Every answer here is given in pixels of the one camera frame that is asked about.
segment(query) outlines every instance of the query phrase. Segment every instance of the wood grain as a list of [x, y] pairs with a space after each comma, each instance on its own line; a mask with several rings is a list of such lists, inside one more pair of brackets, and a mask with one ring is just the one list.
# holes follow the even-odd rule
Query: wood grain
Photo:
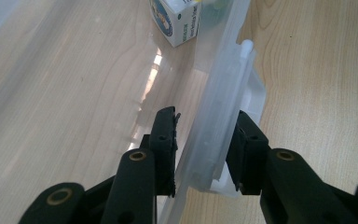
[[[320, 177], [358, 184], [358, 1], [253, 0], [250, 38], [268, 91], [261, 129]], [[195, 40], [173, 49], [147, 1], [22, 0], [0, 29], [0, 223], [45, 188], [116, 173], [158, 109], [187, 136], [206, 75]], [[179, 138], [179, 148], [186, 139]], [[264, 223], [258, 197], [188, 192], [182, 223]]]
[[[254, 40], [268, 92], [261, 129], [321, 179], [358, 184], [358, 1], [253, 0], [239, 40]], [[265, 223], [258, 197], [188, 193], [182, 223]]]

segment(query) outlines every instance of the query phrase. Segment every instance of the blue logo on box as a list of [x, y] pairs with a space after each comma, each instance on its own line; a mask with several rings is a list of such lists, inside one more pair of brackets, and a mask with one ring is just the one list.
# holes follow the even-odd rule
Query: blue logo on box
[[153, 16], [157, 22], [159, 29], [167, 36], [172, 35], [171, 20], [167, 11], [159, 0], [150, 0]]

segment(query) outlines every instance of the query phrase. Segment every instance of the light wood tabletop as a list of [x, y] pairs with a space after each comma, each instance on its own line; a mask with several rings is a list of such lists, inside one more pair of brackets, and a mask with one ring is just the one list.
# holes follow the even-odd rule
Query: light wood tabletop
[[[266, 85], [260, 128], [320, 178], [358, 184], [358, 0], [252, 0], [252, 39]], [[42, 190], [86, 189], [117, 171], [156, 112], [175, 105], [183, 149], [207, 75], [196, 39], [173, 49], [148, 1], [21, 0], [0, 29], [0, 223], [17, 223]], [[191, 189], [182, 223], [264, 223], [259, 197]]]

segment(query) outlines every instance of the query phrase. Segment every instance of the wooden table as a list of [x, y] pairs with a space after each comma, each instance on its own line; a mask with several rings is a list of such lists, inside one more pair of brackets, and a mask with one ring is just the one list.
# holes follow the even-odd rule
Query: wooden table
[[[172, 49], [148, 2], [23, 0], [0, 30], [0, 223], [43, 189], [86, 189], [117, 170], [159, 108], [176, 105], [183, 148], [206, 80], [195, 40]], [[322, 180], [358, 184], [358, 1], [253, 0], [239, 39], [255, 42], [268, 99], [261, 129]], [[264, 223], [258, 197], [188, 193], [182, 223]]]

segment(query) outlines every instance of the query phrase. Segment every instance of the small box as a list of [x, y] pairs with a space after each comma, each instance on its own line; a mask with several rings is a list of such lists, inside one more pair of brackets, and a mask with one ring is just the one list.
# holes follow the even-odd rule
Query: small box
[[197, 35], [200, 1], [149, 0], [152, 18], [173, 47]]

